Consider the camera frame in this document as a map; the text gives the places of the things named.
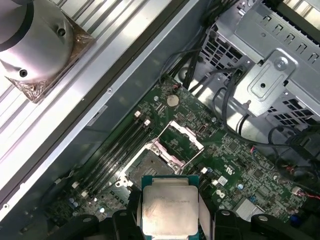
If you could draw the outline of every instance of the mounting hole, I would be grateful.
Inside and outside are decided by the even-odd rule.
[[[59,28],[58,31],[56,31],[56,33],[60,36],[63,37],[64,35],[66,35],[66,30],[64,28]]]
[[[24,77],[26,77],[28,75],[28,72],[25,69],[21,69],[19,71],[19,75],[20,75],[20,77],[24,78]]]
[[[87,218],[83,219],[82,222],[88,223],[88,222],[90,222],[91,220],[92,220],[92,218],[87,217]]]

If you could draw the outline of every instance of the cable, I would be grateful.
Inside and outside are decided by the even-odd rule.
[[[201,19],[201,25],[203,29],[200,32],[199,40],[196,43],[197,47],[202,47],[205,40],[206,40],[206,31],[208,28],[210,28],[215,21],[218,19],[218,17],[226,12],[232,5],[234,5],[238,0],[227,0],[227,1],[214,1],[213,4],[208,8],[208,11],[205,12]],[[198,61],[198,55],[200,54],[200,51],[197,53],[195,52],[193,56],[191,57],[190,64],[188,66],[188,70],[186,72],[184,81],[183,81],[183,87],[186,89],[189,89],[190,83],[194,78],[195,69],[197,66]]]
[[[236,71],[234,74],[232,74],[230,82],[228,84],[228,87],[226,89],[226,92],[224,94],[223,97],[223,103],[222,103],[222,109],[221,109],[221,113],[222,113],[222,122],[224,125],[224,128],[226,130],[226,132],[233,138],[236,138],[240,141],[255,145],[255,146],[260,146],[260,147],[289,147],[290,145],[288,144],[272,144],[272,143],[263,143],[263,142],[257,142],[257,141],[253,141],[247,138],[244,138],[240,135],[238,135],[236,132],[234,132],[227,123],[227,106],[228,106],[228,101],[229,98],[231,96],[231,94],[234,92],[235,88],[236,88],[236,82],[237,80],[240,78],[241,76],[241,71]]]
[[[250,117],[249,114],[246,114],[239,123],[238,134],[242,135],[242,128],[244,127],[245,121]]]
[[[284,126],[275,126],[275,127],[271,128],[271,130],[268,133],[268,143],[269,144],[274,144],[273,134],[274,134],[275,130],[278,130],[280,132],[280,129],[289,129],[289,130],[292,130],[293,132],[295,132],[296,134],[301,133],[298,129],[295,129],[292,126],[285,126],[285,125]],[[273,147],[272,149],[274,151],[275,159],[277,159],[279,157],[278,150],[275,147]]]
[[[227,90],[225,87],[221,87],[218,89],[218,91],[216,91],[215,95],[212,98],[212,111],[214,113],[214,115],[220,120],[219,114],[216,110],[216,99],[218,97],[218,95],[221,93],[222,90]]]
[[[197,62],[198,62],[198,56],[200,54],[200,51],[202,50],[201,47],[204,44],[204,42],[206,40],[206,36],[207,36],[206,35],[206,29],[203,28],[200,31],[199,35],[200,35],[200,37],[199,37],[198,41],[195,44],[195,48],[200,48],[200,50],[195,52],[193,54],[193,56],[191,57],[190,64],[188,66],[188,70],[187,70],[187,72],[185,74],[185,78],[184,78],[183,83],[182,83],[182,86],[185,89],[189,89],[190,83],[194,78],[194,74],[195,74],[195,70],[196,70],[196,66],[197,66]]]
[[[216,70],[210,71],[208,73],[209,76],[205,75],[195,86],[190,88],[189,92],[193,93],[195,90],[197,90],[205,82],[211,81],[213,79],[213,77],[215,76],[215,74],[230,74],[230,73],[233,73],[235,70],[237,70],[237,69],[228,68],[228,69],[216,69]]]
[[[161,70],[160,70],[160,74],[159,74],[159,77],[158,77],[159,83],[160,83],[160,84],[163,84],[163,82],[162,82],[162,76],[163,76],[163,74],[164,74],[164,72],[165,72],[165,68],[166,68],[166,66],[168,65],[168,63],[170,62],[170,60],[171,60],[174,56],[180,55],[180,54],[192,53],[192,52],[196,52],[196,51],[199,51],[199,50],[201,50],[201,48],[189,49],[189,50],[184,50],[184,51],[177,51],[177,52],[171,54],[171,55],[167,58],[167,60],[164,62],[163,66],[162,66],[162,68],[161,68]]]

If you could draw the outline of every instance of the wire bundle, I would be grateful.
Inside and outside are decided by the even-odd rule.
[[[183,80],[182,86],[186,89],[189,89],[190,83],[192,82],[198,62],[198,57],[200,54],[200,51],[202,50],[202,46],[206,40],[207,37],[207,29],[211,28],[211,26],[215,23],[215,21],[218,19],[218,17],[223,14],[225,11],[227,11],[232,5],[234,5],[238,0],[215,0],[213,3],[209,6],[208,10],[203,14],[201,18],[201,29],[199,31],[199,34],[197,36],[197,40],[195,44],[193,45],[192,49],[180,51],[173,53],[165,62],[163,65],[161,71],[160,71],[160,77],[159,82],[162,83],[162,76],[164,73],[164,69],[170,62],[170,60],[176,56],[176,55],[183,55],[182,58],[179,60],[179,62],[168,72],[168,74],[172,77],[176,76],[180,69],[188,62],[190,61],[187,72],[185,74],[185,78]]]

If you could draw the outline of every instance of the metal bracket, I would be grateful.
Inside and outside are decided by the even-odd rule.
[[[234,98],[255,116],[264,114],[285,91],[296,63],[275,50],[262,66],[255,65],[237,85]]]

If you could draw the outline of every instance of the chip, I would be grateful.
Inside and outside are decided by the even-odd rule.
[[[226,185],[228,182],[228,179],[226,179],[224,176],[219,177],[218,183],[220,183],[222,186]]]
[[[257,170],[253,173],[253,175],[254,175],[257,179],[259,179],[260,177],[262,177],[263,174],[264,174],[264,173],[263,173],[262,171],[260,171],[259,169],[257,169]]]
[[[129,173],[129,179],[141,188],[141,178],[147,175],[171,175],[174,170],[161,160],[155,153],[148,151],[141,162]]]
[[[232,152],[234,152],[234,151],[237,149],[237,147],[238,147],[238,144],[235,143],[234,141],[231,142],[231,143],[229,144],[229,146],[228,146],[228,148],[229,148]]]

